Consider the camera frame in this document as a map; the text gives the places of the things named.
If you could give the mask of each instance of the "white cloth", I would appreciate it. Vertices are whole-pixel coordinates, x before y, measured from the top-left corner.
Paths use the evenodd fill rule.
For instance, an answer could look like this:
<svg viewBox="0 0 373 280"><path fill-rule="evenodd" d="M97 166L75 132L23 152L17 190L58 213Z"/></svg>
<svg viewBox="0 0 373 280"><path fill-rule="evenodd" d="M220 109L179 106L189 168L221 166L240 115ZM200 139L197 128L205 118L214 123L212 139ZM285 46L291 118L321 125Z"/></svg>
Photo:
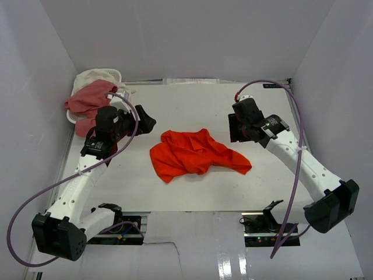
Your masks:
<svg viewBox="0 0 373 280"><path fill-rule="evenodd" d="M114 83L118 87L118 91L121 89L127 89L126 85L121 81L117 81L112 75L102 69L91 69L80 73L74 80L74 87L72 89L73 94L83 87L89 85L96 80L105 80Z"/></svg>

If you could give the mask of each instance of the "white laundry basket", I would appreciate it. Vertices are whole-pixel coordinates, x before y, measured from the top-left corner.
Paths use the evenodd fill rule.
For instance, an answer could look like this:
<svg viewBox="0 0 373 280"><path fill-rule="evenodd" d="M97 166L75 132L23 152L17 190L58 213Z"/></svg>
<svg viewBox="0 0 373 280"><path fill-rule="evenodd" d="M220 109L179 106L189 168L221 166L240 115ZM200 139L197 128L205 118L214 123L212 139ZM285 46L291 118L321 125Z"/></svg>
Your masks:
<svg viewBox="0 0 373 280"><path fill-rule="evenodd" d="M104 70L104 71L108 72L111 76L114 77L114 79L117 82L119 82L119 83L122 82L122 75L118 70L115 70L115 69L101 69L101 70ZM83 115L71 113L70 110L68 110L66 112L66 116L67 116L68 120L73 124L75 124L77 120L82 120L82 119L86 118Z"/></svg>

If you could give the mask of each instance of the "red cloth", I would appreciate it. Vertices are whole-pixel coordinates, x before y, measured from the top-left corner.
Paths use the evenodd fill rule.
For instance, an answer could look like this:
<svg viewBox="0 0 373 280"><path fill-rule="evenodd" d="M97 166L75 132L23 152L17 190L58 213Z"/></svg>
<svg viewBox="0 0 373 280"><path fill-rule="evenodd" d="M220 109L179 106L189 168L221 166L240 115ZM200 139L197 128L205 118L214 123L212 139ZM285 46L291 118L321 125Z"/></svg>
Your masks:
<svg viewBox="0 0 373 280"><path fill-rule="evenodd" d="M216 142L206 129L169 130L161 135L161 141L151 148L150 158L157 175L166 183L187 173L204 174L211 165L232 168L242 174L251 169L248 159Z"/></svg>
<svg viewBox="0 0 373 280"><path fill-rule="evenodd" d="M95 117L97 110L108 106L110 99L105 93L117 92L118 88L107 80L95 80L84 88L78 90L73 96L64 102L64 108L71 113L83 115L86 118L79 120L75 125L75 134L85 137L88 131L96 125Z"/></svg>

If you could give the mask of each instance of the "gray wall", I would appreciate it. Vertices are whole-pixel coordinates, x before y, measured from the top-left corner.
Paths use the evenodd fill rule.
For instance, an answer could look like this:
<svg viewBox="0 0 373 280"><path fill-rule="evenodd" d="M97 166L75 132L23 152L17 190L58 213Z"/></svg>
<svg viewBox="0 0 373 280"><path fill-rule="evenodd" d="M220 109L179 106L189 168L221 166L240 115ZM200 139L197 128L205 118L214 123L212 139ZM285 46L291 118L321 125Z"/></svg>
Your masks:
<svg viewBox="0 0 373 280"><path fill-rule="evenodd" d="M41 0L78 71L293 77L334 0Z"/></svg>
<svg viewBox="0 0 373 280"><path fill-rule="evenodd" d="M360 196L347 226L366 279L373 279L373 2L336 1L294 77L317 158Z"/></svg>
<svg viewBox="0 0 373 280"><path fill-rule="evenodd" d="M9 220L18 206L56 179L68 124L62 103L76 75L38 0L0 0L0 273L21 279L24 267L6 248ZM12 240L27 260L31 220L48 195L21 213Z"/></svg>

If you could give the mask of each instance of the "pink cloth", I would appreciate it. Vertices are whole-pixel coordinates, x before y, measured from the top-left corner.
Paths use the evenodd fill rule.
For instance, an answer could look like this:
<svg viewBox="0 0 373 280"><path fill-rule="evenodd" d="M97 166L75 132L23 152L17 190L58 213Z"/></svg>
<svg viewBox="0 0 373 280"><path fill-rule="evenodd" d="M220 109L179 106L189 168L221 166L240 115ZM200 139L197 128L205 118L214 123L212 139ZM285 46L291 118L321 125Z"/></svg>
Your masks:
<svg viewBox="0 0 373 280"><path fill-rule="evenodd" d="M97 110L109 106L110 99L105 95L107 92L117 92L118 88L107 80L95 80L93 83L78 90L73 96L64 102L64 108L71 113L83 115L86 118L79 120L75 125L75 134L85 137L88 131L96 125L95 117Z"/></svg>

